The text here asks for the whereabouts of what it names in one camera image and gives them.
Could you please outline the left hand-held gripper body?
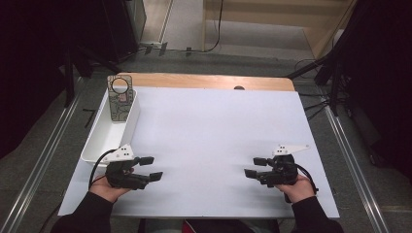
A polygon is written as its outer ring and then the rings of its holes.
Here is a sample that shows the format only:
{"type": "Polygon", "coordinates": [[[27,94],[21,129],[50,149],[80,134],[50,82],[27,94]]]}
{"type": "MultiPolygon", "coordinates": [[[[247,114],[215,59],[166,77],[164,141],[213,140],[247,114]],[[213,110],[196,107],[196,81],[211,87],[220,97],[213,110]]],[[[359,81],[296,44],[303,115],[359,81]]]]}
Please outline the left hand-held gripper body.
{"type": "Polygon", "coordinates": [[[107,165],[105,176],[112,187],[144,189],[150,182],[150,176],[137,175],[132,172],[134,155],[130,144],[125,144],[105,155],[102,159],[107,165]]]}

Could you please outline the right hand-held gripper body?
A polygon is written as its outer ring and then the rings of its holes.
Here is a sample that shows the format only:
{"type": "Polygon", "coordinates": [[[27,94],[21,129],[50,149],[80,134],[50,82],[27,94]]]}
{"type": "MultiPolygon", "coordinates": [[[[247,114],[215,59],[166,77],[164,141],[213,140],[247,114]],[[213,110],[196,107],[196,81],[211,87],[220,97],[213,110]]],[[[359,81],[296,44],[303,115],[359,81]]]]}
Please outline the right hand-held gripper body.
{"type": "Polygon", "coordinates": [[[279,145],[272,151],[274,164],[269,172],[257,172],[257,180],[268,187],[276,184],[295,184],[298,171],[310,177],[309,172],[294,162],[293,154],[302,150],[308,150],[308,145],[279,145]]]}

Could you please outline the white plastic bin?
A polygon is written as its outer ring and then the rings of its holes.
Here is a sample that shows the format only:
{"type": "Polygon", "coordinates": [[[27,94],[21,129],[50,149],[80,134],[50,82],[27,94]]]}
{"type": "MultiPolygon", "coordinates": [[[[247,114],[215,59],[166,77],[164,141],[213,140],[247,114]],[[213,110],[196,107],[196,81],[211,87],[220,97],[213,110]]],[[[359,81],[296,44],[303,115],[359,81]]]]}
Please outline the white plastic bin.
{"type": "Polygon", "coordinates": [[[105,92],[96,118],[81,153],[81,160],[93,165],[107,150],[116,150],[130,144],[140,115],[140,104],[137,91],[126,121],[112,121],[109,94],[105,92]]]}

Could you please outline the patterned phone case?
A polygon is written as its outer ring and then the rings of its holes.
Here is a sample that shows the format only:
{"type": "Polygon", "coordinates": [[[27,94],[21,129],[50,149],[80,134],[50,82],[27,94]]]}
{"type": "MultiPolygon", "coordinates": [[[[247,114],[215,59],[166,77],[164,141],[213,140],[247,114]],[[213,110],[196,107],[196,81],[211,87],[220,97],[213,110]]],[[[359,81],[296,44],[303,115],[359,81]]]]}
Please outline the patterned phone case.
{"type": "Polygon", "coordinates": [[[107,78],[109,107],[112,121],[126,121],[134,101],[132,78],[115,75],[107,78]]]}

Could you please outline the person's left hand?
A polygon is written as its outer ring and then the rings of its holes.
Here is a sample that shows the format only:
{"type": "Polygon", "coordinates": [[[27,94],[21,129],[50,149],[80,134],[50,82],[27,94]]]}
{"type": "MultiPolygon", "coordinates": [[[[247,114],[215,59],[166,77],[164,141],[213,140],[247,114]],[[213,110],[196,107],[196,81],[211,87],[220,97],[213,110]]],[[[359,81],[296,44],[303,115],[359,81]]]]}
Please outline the person's left hand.
{"type": "Polygon", "coordinates": [[[92,180],[91,186],[88,189],[89,192],[92,192],[101,198],[115,203],[121,196],[130,191],[130,188],[122,187],[112,187],[106,176],[101,175],[92,180]]]}

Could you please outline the person's right hand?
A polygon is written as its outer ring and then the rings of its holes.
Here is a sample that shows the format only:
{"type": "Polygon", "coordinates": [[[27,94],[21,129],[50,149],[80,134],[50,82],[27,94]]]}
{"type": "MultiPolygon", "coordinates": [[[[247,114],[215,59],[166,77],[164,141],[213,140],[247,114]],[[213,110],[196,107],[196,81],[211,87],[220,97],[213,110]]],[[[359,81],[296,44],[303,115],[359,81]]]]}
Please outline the person's right hand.
{"type": "Polygon", "coordinates": [[[293,204],[315,195],[310,180],[302,175],[297,176],[295,184],[276,184],[276,187],[285,193],[293,204]]]}

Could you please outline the white table board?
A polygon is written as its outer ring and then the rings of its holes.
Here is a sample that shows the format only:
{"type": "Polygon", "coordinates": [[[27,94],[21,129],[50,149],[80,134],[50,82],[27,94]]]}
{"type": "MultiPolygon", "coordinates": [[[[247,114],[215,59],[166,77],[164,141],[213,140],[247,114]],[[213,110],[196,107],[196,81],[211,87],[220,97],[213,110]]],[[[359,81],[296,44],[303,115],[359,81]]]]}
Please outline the white table board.
{"type": "MultiPolygon", "coordinates": [[[[292,207],[283,194],[245,176],[255,157],[269,158],[279,145],[308,145],[293,154],[312,176],[326,215],[339,215],[324,166],[298,94],[202,88],[136,89],[140,115],[131,141],[137,156],[154,163],[138,174],[162,172],[158,182],[123,195],[116,216],[284,218],[292,207]]],[[[59,210],[72,213],[93,174],[79,159],[59,210]]]]}

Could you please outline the wooden table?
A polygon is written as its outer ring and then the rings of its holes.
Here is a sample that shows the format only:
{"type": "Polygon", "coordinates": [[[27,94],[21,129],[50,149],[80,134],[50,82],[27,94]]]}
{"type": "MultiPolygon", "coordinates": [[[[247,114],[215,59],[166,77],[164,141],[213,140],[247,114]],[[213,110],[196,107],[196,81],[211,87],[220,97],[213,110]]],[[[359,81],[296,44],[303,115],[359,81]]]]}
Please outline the wooden table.
{"type": "Polygon", "coordinates": [[[169,73],[126,73],[135,86],[294,91],[288,78],[241,77],[169,73]]]}

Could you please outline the black metal stand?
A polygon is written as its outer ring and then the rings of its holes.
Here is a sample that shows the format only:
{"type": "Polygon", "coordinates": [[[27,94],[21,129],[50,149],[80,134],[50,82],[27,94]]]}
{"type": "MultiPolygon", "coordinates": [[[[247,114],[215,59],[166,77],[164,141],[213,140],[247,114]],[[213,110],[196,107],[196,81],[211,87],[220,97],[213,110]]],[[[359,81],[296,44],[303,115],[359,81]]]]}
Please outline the black metal stand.
{"type": "Polygon", "coordinates": [[[86,47],[74,45],[67,46],[64,53],[64,81],[66,90],[65,108],[74,101],[75,97],[73,68],[76,68],[82,77],[90,78],[93,73],[92,67],[89,64],[90,60],[96,61],[115,74],[120,72],[120,68],[86,47]]]}
{"type": "Polygon", "coordinates": [[[329,79],[332,79],[328,105],[335,117],[338,116],[336,107],[338,103],[339,80],[343,70],[342,56],[349,37],[348,30],[344,30],[337,40],[332,40],[332,49],[326,55],[287,75],[288,79],[293,80],[320,67],[320,71],[317,73],[314,81],[316,85],[325,85],[329,79]]]}

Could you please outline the dark cabinet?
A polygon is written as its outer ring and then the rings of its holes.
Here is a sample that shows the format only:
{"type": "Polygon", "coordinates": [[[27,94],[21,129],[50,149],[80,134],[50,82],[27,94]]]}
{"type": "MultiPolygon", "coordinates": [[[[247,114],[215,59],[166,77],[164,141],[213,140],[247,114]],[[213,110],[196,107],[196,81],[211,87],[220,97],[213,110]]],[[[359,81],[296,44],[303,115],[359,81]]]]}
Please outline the dark cabinet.
{"type": "Polygon", "coordinates": [[[147,15],[143,0],[102,0],[109,31],[109,59],[121,62],[137,52],[147,15]]]}

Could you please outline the dark curtain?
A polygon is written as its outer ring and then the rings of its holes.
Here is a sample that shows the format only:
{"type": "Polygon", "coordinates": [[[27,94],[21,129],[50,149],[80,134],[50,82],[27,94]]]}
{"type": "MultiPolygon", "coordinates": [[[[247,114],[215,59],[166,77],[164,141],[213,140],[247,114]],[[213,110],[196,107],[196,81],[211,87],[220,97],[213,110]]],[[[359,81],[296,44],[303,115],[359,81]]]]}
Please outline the dark curtain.
{"type": "Polygon", "coordinates": [[[0,159],[68,87],[60,71],[92,0],[0,0],[0,159]]]}
{"type": "Polygon", "coordinates": [[[412,181],[412,0],[358,0],[343,37],[348,92],[378,134],[370,148],[412,181]]]}

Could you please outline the aluminium floor rail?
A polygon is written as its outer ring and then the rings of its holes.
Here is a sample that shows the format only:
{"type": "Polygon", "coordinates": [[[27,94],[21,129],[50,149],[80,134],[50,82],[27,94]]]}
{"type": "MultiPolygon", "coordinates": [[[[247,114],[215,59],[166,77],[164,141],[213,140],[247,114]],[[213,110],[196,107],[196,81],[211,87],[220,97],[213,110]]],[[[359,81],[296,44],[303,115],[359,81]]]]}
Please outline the aluminium floor rail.
{"type": "Polygon", "coordinates": [[[343,153],[343,157],[347,163],[351,177],[354,181],[355,187],[357,188],[358,194],[360,195],[363,208],[366,211],[374,233],[391,233],[372,189],[370,188],[357,161],[356,155],[349,143],[339,117],[334,115],[330,107],[326,108],[326,115],[338,145],[343,153]]]}
{"type": "Polygon", "coordinates": [[[79,98],[83,92],[87,80],[82,77],[75,81],[74,99],[64,108],[58,122],[56,123],[51,135],[49,136],[46,145],[44,146],[39,158],[37,159],[28,179],[26,180],[21,191],[18,193],[17,199],[7,215],[3,226],[0,228],[0,233],[16,233],[17,229],[35,195],[37,188],[44,177],[50,162],[52,161],[54,152],[67,128],[67,125],[76,110],[79,103],[79,98]]]}

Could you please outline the light wooden shelf frame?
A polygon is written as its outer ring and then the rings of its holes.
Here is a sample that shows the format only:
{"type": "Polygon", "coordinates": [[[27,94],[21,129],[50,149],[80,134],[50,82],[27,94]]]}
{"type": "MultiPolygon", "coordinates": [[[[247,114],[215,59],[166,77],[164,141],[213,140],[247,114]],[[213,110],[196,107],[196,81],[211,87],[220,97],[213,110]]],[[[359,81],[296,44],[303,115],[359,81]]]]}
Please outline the light wooden shelf frame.
{"type": "Polygon", "coordinates": [[[206,21],[247,22],[302,27],[315,58],[343,29],[358,0],[202,0],[202,48],[206,21]]]}

